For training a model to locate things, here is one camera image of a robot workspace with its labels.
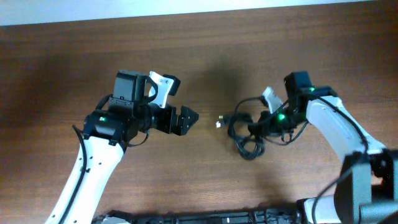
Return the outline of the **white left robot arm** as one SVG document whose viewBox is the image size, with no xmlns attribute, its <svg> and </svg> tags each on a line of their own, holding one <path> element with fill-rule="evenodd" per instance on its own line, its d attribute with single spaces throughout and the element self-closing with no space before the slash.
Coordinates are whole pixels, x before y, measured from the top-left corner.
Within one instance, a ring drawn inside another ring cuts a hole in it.
<svg viewBox="0 0 398 224">
<path fill-rule="evenodd" d="M 180 80 L 159 75 L 120 70 L 113 93 L 105 96 L 89 114 L 83 129 L 75 128 L 80 148 L 56 206 L 47 223 L 91 223 L 106 184 L 125 155 L 134 147 L 138 133 L 156 129 L 183 136 L 198 121 L 199 115 L 182 106 L 176 112 L 167 104 Z"/>
</svg>

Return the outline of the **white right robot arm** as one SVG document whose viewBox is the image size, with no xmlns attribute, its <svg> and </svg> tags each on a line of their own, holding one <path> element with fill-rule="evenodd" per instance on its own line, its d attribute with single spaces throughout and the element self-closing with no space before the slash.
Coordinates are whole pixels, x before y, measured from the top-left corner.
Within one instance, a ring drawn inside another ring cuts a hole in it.
<svg viewBox="0 0 398 224">
<path fill-rule="evenodd" d="M 315 87 L 307 72 L 284 78 L 283 102 L 267 87 L 267 107 L 250 129 L 257 138 L 290 134 L 302 123 L 321 132 L 342 163 L 339 177 L 314 198 L 299 200 L 300 223 L 397 223 L 397 151 L 373 138 L 329 86 Z"/>
</svg>

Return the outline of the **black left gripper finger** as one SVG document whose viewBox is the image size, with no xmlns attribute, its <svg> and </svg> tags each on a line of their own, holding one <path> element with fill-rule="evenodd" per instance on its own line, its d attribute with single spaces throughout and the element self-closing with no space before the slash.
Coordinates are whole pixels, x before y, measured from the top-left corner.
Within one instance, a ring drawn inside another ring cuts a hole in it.
<svg viewBox="0 0 398 224">
<path fill-rule="evenodd" d="M 193 126 L 192 116 L 179 116 L 175 133 L 179 136 L 186 135 Z"/>
<path fill-rule="evenodd" d="M 180 124 L 195 124 L 199 119 L 199 114 L 187 106 L 181 106 Z"/>
</svg>

